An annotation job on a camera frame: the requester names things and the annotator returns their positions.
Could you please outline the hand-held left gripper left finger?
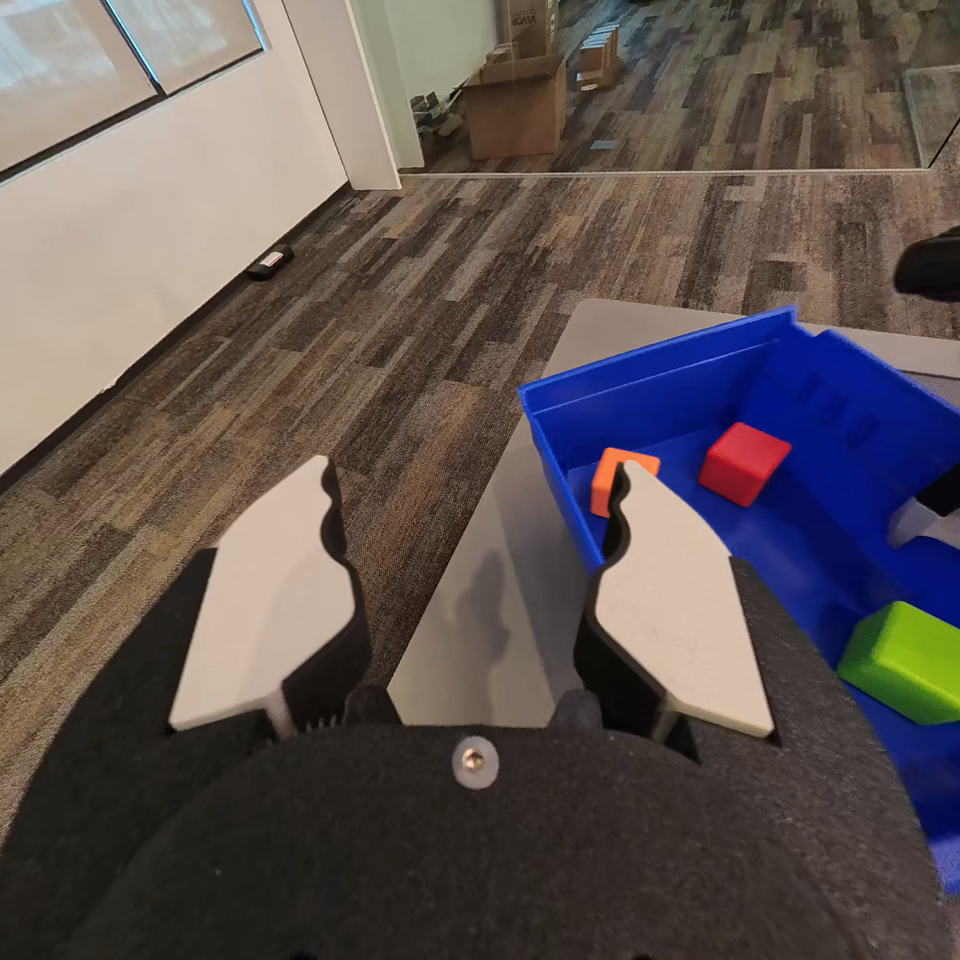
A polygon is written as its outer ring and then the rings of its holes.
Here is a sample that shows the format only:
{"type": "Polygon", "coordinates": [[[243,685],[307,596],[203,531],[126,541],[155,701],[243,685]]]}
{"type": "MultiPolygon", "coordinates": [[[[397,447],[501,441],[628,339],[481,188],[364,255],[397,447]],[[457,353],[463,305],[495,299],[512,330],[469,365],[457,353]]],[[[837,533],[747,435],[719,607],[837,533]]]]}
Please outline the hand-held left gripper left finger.
{"type": "Polygon", "coordinates": [[[294,737],[340,714],[373,655],[334,463],[316,455],[215,548],[170,711],[177,732],[262,712],[294,737]]]}

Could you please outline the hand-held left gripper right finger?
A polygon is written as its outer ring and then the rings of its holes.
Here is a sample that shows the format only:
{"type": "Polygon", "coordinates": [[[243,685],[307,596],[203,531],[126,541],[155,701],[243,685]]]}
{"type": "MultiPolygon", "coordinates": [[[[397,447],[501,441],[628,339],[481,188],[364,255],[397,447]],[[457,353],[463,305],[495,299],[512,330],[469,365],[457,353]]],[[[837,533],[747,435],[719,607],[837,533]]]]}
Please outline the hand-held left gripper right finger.
{"type": "Polygon", "coordinates": [[[733,556],[644,466],[619,464],[604,560],[591,577],[575,669],[607,725],[666,743],[682,720],[775,731],[733,556]]]}

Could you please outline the orange magnetic cube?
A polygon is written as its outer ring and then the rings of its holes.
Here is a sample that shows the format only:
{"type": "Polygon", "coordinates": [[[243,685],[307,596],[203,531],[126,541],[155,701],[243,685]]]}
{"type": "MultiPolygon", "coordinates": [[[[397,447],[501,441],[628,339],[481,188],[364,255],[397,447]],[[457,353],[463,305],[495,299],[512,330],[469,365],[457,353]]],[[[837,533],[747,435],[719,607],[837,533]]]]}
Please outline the orange magnetic cube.
{"type": "Polygon", "coordinates": [[[617,468],[626,462],[636,462],[649,474],[657,477],[662,461],[659,457],[636,451],[615,447],[605,448],[591,480],[590,511],[594,516],[604,519],[610,517],[609,504],[617,468]]]}

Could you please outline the stacked cardboard boxes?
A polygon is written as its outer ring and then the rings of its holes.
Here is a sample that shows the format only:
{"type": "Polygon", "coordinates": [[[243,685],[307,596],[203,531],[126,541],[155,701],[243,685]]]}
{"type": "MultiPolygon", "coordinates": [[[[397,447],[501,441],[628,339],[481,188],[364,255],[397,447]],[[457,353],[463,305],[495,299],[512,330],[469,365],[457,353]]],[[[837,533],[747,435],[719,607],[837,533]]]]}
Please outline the stacked cardboard boxes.
{"type": "Polygon", "coordinates": [[[500,3],[503,40],[463,87],[475,162],[554,153],[567,118],[557,1],[500,3]]]}

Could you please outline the red magnetic cube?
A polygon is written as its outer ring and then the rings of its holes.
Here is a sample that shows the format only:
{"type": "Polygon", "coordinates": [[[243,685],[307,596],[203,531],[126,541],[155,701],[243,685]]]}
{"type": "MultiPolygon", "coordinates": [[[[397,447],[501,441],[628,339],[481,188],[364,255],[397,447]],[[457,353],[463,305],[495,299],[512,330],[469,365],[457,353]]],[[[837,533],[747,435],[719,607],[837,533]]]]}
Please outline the red magnetic cube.
{"type": "Polygon", "coordinates": [[[736,421],[706,451],[698,483],[749,508],[792,449],[790,442],[736,421]]]}

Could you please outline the window with roller blind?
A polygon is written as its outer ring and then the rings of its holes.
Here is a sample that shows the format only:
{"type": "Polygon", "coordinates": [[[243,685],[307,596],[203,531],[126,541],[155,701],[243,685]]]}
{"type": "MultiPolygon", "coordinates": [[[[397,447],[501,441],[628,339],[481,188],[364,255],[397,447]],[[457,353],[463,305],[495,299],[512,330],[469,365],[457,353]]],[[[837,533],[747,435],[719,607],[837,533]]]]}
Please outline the window with roller blind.
{"type": "Polygon", "coordinates": [[[3,1],[2,179],[265,48],[253,2],[3,1]]]}

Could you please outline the green magnetic cube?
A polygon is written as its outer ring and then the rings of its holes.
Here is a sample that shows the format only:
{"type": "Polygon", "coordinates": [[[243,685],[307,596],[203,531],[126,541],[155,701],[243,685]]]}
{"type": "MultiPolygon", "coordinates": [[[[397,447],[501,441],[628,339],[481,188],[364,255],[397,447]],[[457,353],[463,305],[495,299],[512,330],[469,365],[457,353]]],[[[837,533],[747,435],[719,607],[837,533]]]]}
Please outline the green magnetic cube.
{"type": "Polygon", "coordinates": [[[959,720],[959,629],[905,601],[856,624],[836,674],[920,726],[959,720]]]}

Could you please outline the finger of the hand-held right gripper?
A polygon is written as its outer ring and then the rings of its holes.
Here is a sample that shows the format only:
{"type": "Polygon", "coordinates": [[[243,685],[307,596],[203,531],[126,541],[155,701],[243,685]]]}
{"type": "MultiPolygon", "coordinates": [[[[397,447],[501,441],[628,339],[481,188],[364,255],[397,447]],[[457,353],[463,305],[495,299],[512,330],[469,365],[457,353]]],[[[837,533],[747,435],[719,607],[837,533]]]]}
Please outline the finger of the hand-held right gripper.
{"type": "Polygon", "coordinates": [[[906,500],[889,519],[889,545],[928,538],[959,549],[959,465],[906,500]]]}
{"type": "Polygon", "coordinates": [[[894,268],[894,291],[933,302],[959,302],[958,225],[906,247],[894,268]]]}

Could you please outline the blue plastic bin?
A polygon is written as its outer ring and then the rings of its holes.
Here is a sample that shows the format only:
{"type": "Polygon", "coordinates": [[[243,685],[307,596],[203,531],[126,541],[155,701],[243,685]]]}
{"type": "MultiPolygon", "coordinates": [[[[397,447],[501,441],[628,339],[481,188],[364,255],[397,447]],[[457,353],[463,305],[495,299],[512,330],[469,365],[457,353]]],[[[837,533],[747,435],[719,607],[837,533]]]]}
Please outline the blue plastic bin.
{"type": "MultiPolygon", "coordinates": [[[[958,411],[795,307],[723,323],[519,388],[544,473],[591,577],[609,519],[591,512],[606,448],[658,457],[658,478],[756,573],[835,676],[858,622],[904,601],[958,627],[958,550],[894,548],[889,520],[958,466],[958,411]],[[735,422],[792,445],[749,508],[700,486],[735,422]]],[[[855,689],[850,683],[847,686],[855,689]]],[[[958,721],[921,726],[856,689],[958,893],[958,721]]]]}

